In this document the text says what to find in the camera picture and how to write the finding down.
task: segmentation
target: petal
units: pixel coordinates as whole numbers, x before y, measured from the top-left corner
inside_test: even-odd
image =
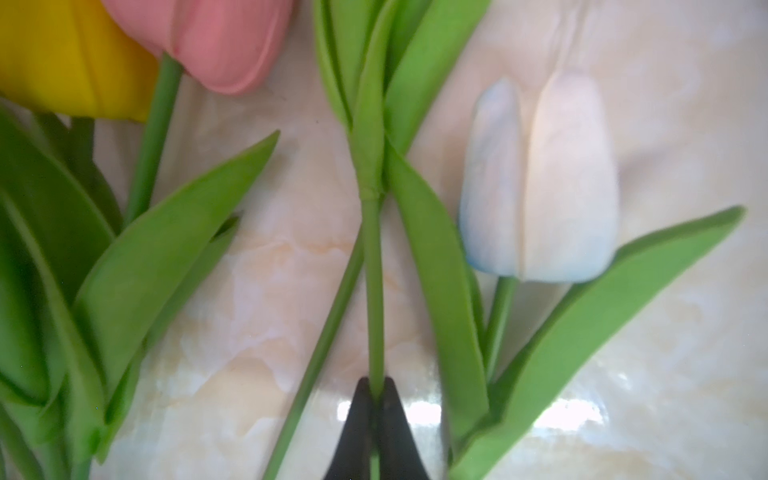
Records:
[[[222,94],[243,93],[264,80],[293,11],[293,0],[102,1],[131,37],[167,51]]]
[[[0,94],[62,114],[144,120],[157,60],[98,0],[6,0]]]
[[[555,73],[541,93],[525,182],[525,279],[603,273],[616,249],[618,172],[600,91],[585,73]]]
[[[459,208],[467,258],[487,273],[519,274],[522,141],[517,88],[503,78],[475,106]]]

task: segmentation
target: artificial flower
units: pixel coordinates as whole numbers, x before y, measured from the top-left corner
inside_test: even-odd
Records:
[[[143,121],[156,77],[157,60],[99,0],[0,5],[0,96],[36,111]]]
[[[102,0],[150,51],[166,51],[206,88],[239,94],[275,62],[293,0]]]
[[[554,73],[524,135],[517,88],[501,79],[475,107],[459,226],[478,270],[579,283],[611,263],[618,172],[597,83]]]

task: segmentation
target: marble pattern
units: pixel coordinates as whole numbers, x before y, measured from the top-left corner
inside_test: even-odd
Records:
[[[99,480],[258,478],[359,226],[346,140],[314,64],[304,1],[269,81],[241,98],[185,78],[157,197],[272,130],[230,252],[142,367]],[[496,0],[410,161],[456,212],[472,104],[502,75],[525,114],[556,65],[604,93],[621,165],[623,241],[731,204],[743,226],[579,372],[489,479],[757,480],[768,475],[768,4],[764,0]],[[97,156],[125,200],[141,127],[100,122]],[[383,214],[386,366],[422,457],[444,478],[440,391],[419,282],[395,206]],[[494,279],[482,277],[486,301]],[[515,303],[511,358],[562,294]],[[367,369],[360,286],[281,478],[322,478]]]

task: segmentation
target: blue and white tulip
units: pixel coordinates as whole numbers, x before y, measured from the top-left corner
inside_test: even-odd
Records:
[[[506,78],[475,107],[459,228],[474,268],[548,283],[591,280],[617,245],[619,189],[597,83],[551,76],[524,135]]]

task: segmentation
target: marble surface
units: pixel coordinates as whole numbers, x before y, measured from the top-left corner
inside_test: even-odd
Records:
[[[310,3],[269,81],[241,98],[185,78],[157,197],[279,128],[243,226],[142,367],[134,408],[92,478],[254,480],[306,366],[360,222],[343,132],[314,63]],[[409,155],[451,212],[472,105],[502,75],[531,105],[555,65],[598,80],[621,165],[623,240],[746,204],[743,226],[579,372],[488,478],[768,477],[768,4],[496,0]],[[141,127],[98,125],[125,200]],[[386,367],[432,477],[444,476],[425,305],[396,208],[383,214]],[[482,278],[486,301],[494,279]],[[562,286],[521,288],[506,358]],[[281,478],[321,478],[367,369],[358,288]]]

